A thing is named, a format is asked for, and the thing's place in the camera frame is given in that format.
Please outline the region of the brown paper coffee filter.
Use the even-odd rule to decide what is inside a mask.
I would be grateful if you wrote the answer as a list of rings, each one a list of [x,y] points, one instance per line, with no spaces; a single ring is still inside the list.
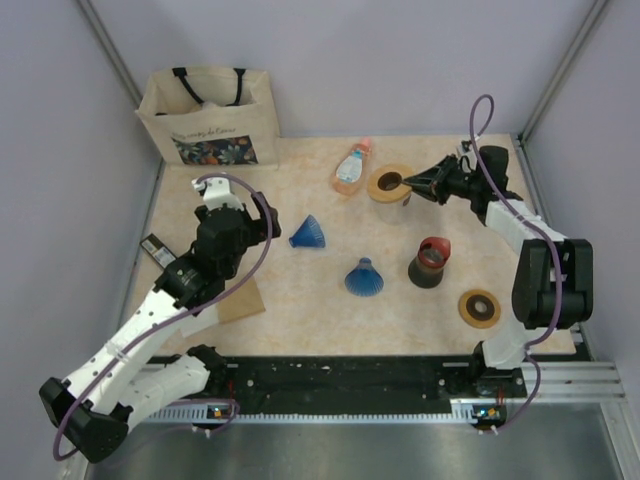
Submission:
[[[265,312],[260,290],[254,278],[217,304],[220,324],[231,323]]]

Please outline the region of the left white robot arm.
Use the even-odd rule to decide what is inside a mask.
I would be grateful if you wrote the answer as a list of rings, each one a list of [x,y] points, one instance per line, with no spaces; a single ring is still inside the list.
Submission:
[[[185,397],[212,397],[224,390],[224,361],[206,345],[191,348],[153,374],[138,374],[177,330],[233,294],[226,284],[249,248],[268,247],[280,236],[277,211],[261,193],[252,200],[258,218],[244,205],[198,207],[195,241],[164,269],[130,319],[82,367],[40,387],[39,397],[57,429],[56,460],[65,459],[59,444],[68,440],[73,454],[100,463],[150,415]]]

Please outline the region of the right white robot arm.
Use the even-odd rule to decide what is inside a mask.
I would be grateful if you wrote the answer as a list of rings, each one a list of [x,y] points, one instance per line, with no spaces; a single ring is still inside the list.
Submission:
[[[533,346],[556,330],[588,320],[593,312],[593,247],[553,230],[508,188],[509,153],[465,141],[457,153],[403,178],[411,192],[444,205],[469,202],[481,224],[499,234],[518,256],[512,314],[496,334],[479,342],[464,375],[446,382],[448,393],[487,396],[512,379]]]

